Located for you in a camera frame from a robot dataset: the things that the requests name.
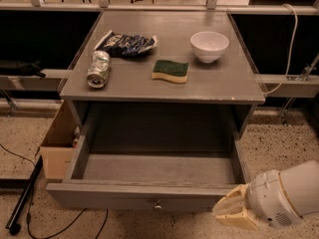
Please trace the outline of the white rounded gripper body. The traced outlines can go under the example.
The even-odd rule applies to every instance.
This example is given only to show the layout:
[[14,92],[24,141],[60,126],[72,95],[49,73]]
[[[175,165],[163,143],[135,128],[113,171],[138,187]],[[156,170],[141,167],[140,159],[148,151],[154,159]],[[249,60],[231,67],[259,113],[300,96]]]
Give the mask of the white rounded gripper body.
[[302,217],[288,200],[278,170],[258,174],[248,184],[248,206],[261,220],[276,229],[302,222]]

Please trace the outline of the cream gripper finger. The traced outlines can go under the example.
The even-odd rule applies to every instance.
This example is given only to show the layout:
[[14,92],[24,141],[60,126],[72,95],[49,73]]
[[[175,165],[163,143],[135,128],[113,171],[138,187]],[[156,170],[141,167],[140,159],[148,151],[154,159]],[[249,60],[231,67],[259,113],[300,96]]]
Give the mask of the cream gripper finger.
[[216,215],[215,219],[224,226],[257,231],[256,219],[246,210],[236,214]]
[[223,196],[213,207],[215,216],[242,214],[247,208],[247,184],[239,184]]

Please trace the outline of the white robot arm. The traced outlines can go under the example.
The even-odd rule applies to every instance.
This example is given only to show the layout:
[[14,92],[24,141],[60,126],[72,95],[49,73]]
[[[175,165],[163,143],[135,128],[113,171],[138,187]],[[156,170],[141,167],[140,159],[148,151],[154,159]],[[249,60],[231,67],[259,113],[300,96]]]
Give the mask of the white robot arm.
[[245,230],[298,225],[319,214],[319,162],[260,173],[222,197],[213,214],[220,224]]

